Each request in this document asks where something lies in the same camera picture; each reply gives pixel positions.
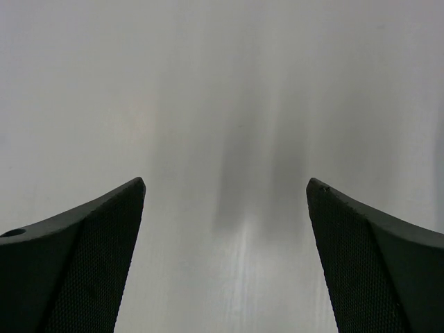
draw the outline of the round hole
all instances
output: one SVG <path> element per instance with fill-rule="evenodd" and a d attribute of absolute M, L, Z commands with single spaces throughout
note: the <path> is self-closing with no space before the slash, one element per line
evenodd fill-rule
<path fill-rule="evenodd" d="M 4 234 L 2 234 L 0 237 L 11 237 L 11 236 L 17 236 L 19 234 L 24 234 L 26 232 L 25 229 L 14 229 L 14 230 L 10 230 L 8 232 L 5 232 Z"/>

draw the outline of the metallic surface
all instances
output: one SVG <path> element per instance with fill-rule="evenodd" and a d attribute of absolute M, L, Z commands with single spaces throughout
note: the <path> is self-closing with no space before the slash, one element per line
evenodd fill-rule
<path fill-rule="evenodd" d="M 0 234 L 142 176 L 116 332 L 335 332 L 305 185 L 444 230 L 443 13 L 0 1 Z"/>

